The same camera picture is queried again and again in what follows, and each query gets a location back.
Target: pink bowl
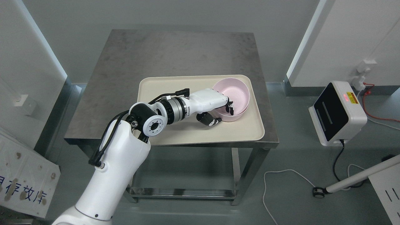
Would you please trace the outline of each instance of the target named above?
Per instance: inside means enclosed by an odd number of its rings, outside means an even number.
[[[214,111],[223,121],[232,122],[239,119],[246,111],[250,101],[250,91],[245,83],[236,78],[225,78],[218,81],[212,88],[219,93],[228,96],[233,101],[233,116],[226,112],[225,107],[215,109]]]

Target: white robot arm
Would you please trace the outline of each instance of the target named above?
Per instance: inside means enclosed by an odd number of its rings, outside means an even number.
[[[89,160],[96,167],[92,179],[76,205],[62,213],[53,225],[111,225],[129,181],[150,151],[148,138],[195,113],[197,120],[207,126],[218,124],[221,119],[207,112],[220,107],[233,114],[233,102],[227,96],[209,88],[189,95],[189,89],[184,89],[160,95],[149,103],[138,102],[114,117],[99,150]],[[133,130],[141,131],[138,138]]]

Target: gray floor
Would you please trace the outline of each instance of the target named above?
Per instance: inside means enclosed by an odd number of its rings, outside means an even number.
[[[281,83],[269,83],[267,88],[280,144],[270,151],[239,206],[224,201],[156,199],[141,199],[134,204],[122,198],[113,217],[114,224],[274,224],[262,204],[265,171],[294,169],[317,186],[333,184],[332,163],[341,148],[323,147],[318,141],[308,113],[316,97],[285,97]],[[383,117],[400,118],[399,100],[400,90],[392,96],[369,96],[368,109]],[[94,171],[77,146],[62,140],[73,112],[69,110],[57,135],[60,143],[54,147],[57,154],[50,154],[60,166],[61,177],[44,221],[48,224],[76,203]],[[368,122],[346,145],[337,163],[338,176],[346,176],[350,163],[365,168],[378,164],[388,154],[399,154],[399,134],[398,130]],[[250,149],[240,149],[241,163],[249,153]],[[137,184],[229,189],[233,186],[231,166],[230,149],[156,147],[140,168]],[[281,225],[390,224],[369,182],[358,189],[316,199],[311,195],[312,187],[294,173],[268,174],[266,180],[265,201]]]

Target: tray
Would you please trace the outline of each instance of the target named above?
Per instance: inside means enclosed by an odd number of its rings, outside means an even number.
[[[159,135],[149,138],[150,143],[152,145],[186,145],[260,140],[265,130],[250,79],[244,75],[148,77],[139,84],[138,102],[149,102],[160,94],[172,93],[184,88],[190,88],[190,93],[212,88],[215,83],[228,77],[243,81],[250,91],[248,109],[240,119],[207,127],[196,120],[196,115],[191,115],[182,121],[167,125]]]

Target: black power cord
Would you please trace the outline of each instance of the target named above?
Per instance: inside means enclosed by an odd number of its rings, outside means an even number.
[[[100,166],[101,166],[101,161],[100,161],[100,159],[101,159],[101,157],[103,156],[104,152],[106,151],[108,145],[110,144],[110,142],[111,142],[111,140],[112,140],[112,138],[113,138],[115,132],[117,131],[117,128],[118,128],[118,125],[119,125],[120,121],[122,120],[122,118],[124,117],[124,115],[127,114],[128,112],[129,112],[129,110],[126,110],[126,111],[124,111],[124,112],[122,112],[122,113],[120,113],[120,114],[114,116],[114,118],[112,118],[112,120],[108,123],[108,125],[107,125],[106,129],[104,130],[104,133],[103,133],[103,135],[102,135],[102,137],[101,137],[101,140],[100,140],[100,145],[99,145],[99,147],[98,147],[99,151],[95,151],[95,152],[93,153],[92,157],[89,159],[89,164],[90,164],[90,165],[96,166],[96,167],[100,167]],[[101,146],[101,143],[103,142],[104,136],[106,135],[107,130],[108,130],[108,128],[110,127],[111,123],[112,123],[116,118],[118,118],[118,119],[117,119],[117,122],[115,123],[115,125],[114,125],[114,127],[113,127],[113,129],[112,129],[112,131],[111,131],[110,137],[108,138],[107,142],[104,144],[103,148],[100,150],[100,146]]]
[[[343,148],[342,148],[342,150],[339,152],[339,154],[336,156],[336,159],[335,159],[335,161],[333,162],[333,167],[332,167],[333,175],[335,176],[336,180],[338,180],[338,181],[341,181],[341,180],[340,180],[339,177],[336,175],[335,166],[336,166],[336,162],[338,161],[339,156],[342,154],[342,152],[343,152],[343,150],[344,150],[344,140],[343,140],[343,139],[340,139],[340,143],[342,143]],[[351,185],[350,187],[352,187],[352,188],[361,187],[361,186],[364,184],[364,182],[365,182],[365,180],[363,180],[363,181],[361,182],[361,184],[359,184],[359,185]]]
[[[183,95],[183,96],[185,96],[185,97],[189,97],[189,94],[190,94],[190,90],[189,90],[189,88],[185,88],[185,89],[182,89],[182,90],[178,90],[178,91],[176,91],[175,93],[165,93],[165,94],[160,94],[159,96],[157,96],[155,99],[153,99],[153,100],[151,100],[150,102],[149,102],[149,104],[154,104],[158,99],[160,99],[161,97],[164,97],[164,96],[180,96],[180,95]]]

